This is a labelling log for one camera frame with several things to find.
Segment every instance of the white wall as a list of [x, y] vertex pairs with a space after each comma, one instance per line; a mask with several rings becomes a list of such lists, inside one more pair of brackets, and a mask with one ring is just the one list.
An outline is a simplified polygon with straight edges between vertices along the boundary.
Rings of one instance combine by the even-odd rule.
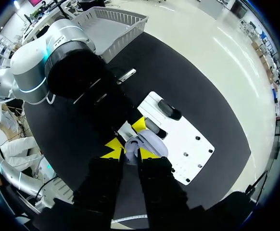
[[268, 40], [270, 41], [274, 51], [278, 51], [273, 40], [271, 39], [269, 33], [265, 30], [265, 28], [263, 27], [262, 23], [260, 22], [260, 20], [258, 20], [258, 18], [254, 15], [254, 13], [252, 13], [250, 10], [247, 10], [245, 16], [243, 17], [243, 19], [246, 20], [247, 23], [249, 23], [250, 21], [256, 26], [256, 31], [261, 34], [262, 31], [264, 31], [264, 33], [266, 34]]
[[231, 10], [231, 9], [232, 9], [232, 6], [233, 6], [234, 3], [235, 3], [235, 1], [236, 1], [236, 0], [229, 0], [226, 8], [227, 8], [228, 10]]
[[21, 29], [24, 27], [24, 24], [23, 20], [17, 14], [14, 14], [3, 27], [0, 35], [7, 37], [11, 42], [16, 42], [15, 36], [22, 36]]

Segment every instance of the cable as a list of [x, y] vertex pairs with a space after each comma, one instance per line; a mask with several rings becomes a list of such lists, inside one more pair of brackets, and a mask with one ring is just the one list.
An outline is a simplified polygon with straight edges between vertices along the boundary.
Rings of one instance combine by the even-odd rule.
[[145, 214], [145, 215], [132, 216], [132, 217], [128, 217], [128, 218], [120, 218], [120, 219], [112, 220], [111, 224], [119, 223], [119, 222], [126, 221], [126, 220], [140, 219], [140, 218], [148, 218], [148, 215]]
[[52, 100], [51, 100], [51, 101], [48, 99], [48, 96], [47, 96], [46, 99], [47, 99], [47, 102], [48, 102], [49, 104], [53, 104], [53, 102], [54, 102], [54, 100], [55, 100], [55, 95], [52, 96]]
[[25, 133], [25, 132], [28, 131], [29, 129], [30, 129], [30, 128], [28, 128], [28, 129], [26, 129], [26, 130], [24, 130], [24, 131], [19, 132], [18, 134], [14, 135], [12, 138], [9, 138], [8, 140], [6, 140], [3, 144], [5, 144], [7, 141], [10, 141], [11, 139], [15, 138], [16, 136], [20, 135], [21, 133]]
[[0, 101], [0, 104], [7, 103], [7, 102], [12, 101], [12, 100], [14, 100], [14, 99], [15, 99], [15, 98], [10, 98], [10, 99], [8, 99], [8, 100]]
[[40, 191], [44, 188], [44, 186], [45, 186], [46, 184], [48, 184], [50, 181], [52, 181], [52, 180], [54, 180], [54, 179], [56, 179], [56, 178], [58, 178], [58, 177], [59, 177], [59, 176], [55, 176], [54, 178], [52, 178], [52, 179], [50, 179], [49, 181], [47, 181], [46, 183], [44, 183], [44, 184], [42, 185], [42, 187], [41, 187], [41, 188], [38, 190], [38, 192], [36, 193], [36, 196], [34, 197], [34, 200], [35, 200], [35, 201], [37, 200]]

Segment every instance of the shiny floor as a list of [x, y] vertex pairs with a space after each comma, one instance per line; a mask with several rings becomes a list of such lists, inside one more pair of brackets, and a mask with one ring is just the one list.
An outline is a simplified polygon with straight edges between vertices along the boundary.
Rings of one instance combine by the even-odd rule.
[[197, 0], [112, 0], [108, 7], [149, 16], [145, 32], [187, 58], [228, 101], [252, 152], [230, 190], [244, 191], [263, 173], [270, 155], [275, 131], [273, 95], [238, 18], [224, 9], [215, 20], [198, 5]]

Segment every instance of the black mat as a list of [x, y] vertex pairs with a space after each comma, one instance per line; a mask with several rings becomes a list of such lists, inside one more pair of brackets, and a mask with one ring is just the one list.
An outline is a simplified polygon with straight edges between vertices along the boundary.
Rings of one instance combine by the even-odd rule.
[[[188, 60], [146, 33], [130, 43], [108, 67], [118, 76], [135, 68], [137, 73], [123, 84], [135, 105], [155, 91], [211, 142], [215, 147], [212, 157], [188, 186], [181, 186], [188, 193], [190, 208], [197, 205], [209, 208], [220, 201], [239, 177], [251, 153], [247, 138], [221, 93]], [[89, 159], [108, 151], [99, 143], [93, 121], [76, 115], [72, 102], [60, 97], [54, 105], [26, 103], [25, 113], [47, 160], [75, 190], [87, 174]], [[137, 169], [125, 166], [114, 218], [142, 214], [146, 211]], [[146, 219], [123, 224], [147, 227]]]

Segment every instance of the robotic arm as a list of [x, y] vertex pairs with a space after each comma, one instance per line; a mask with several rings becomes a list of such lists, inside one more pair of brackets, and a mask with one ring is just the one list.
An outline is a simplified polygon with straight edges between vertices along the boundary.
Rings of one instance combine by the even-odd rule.
[[[39, 104], [45, 101], [51, 88], [56, 95], [76, 99], [95, 81], [87, 74], [84, 76], [84, 70], [80, 69], [97, 74], [103, 68], [103, 61], [94, 52], [94, 43], [80, 27], [67, 19], [56, 21], [45, 35], [15, 52], [11, 68], [0, 70], [0, 97]], [[32, 196], [42, 185], [38, 179], [22, 175], [11, 167], [1, 155], [0, 173], [16, 188]]]
[[[70, 86], [77, 80], [67, 77], [66, 73], [72, 74], [72, 70], [75, 72], [85, 61], [88, 61], [86, 65], [95, 62], [101, 65], [94, 52], [95, 45], [83, 30], [72, 21], [61, 19], [53, 23], [45, 35], [18, 49], [11, 59], [11, 68], [0, 70], [0, 97], [39, 104], [49, 94], [47, 83], [53, 86], [57, 80], [68, 81], [62, 85]], [[77, 93], [65, 89], [69, 90], [73, 96], [81, 94], [81, 88], [76, 89]]]

